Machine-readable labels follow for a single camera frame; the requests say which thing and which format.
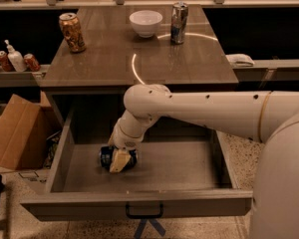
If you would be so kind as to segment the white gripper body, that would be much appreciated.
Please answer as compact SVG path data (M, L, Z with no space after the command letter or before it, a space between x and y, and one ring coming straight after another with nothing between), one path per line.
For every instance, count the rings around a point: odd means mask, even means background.
M126 135L118 124L114 127L114 143L118 149L134 150L143 141L144 136L131 137Z

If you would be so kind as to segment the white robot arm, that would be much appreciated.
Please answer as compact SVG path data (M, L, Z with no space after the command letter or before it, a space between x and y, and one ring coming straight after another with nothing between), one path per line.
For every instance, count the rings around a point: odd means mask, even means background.
M173 93L134 85L109 144L134 149L168 117L265 144L253 186L250 239L299 239L299 92Z

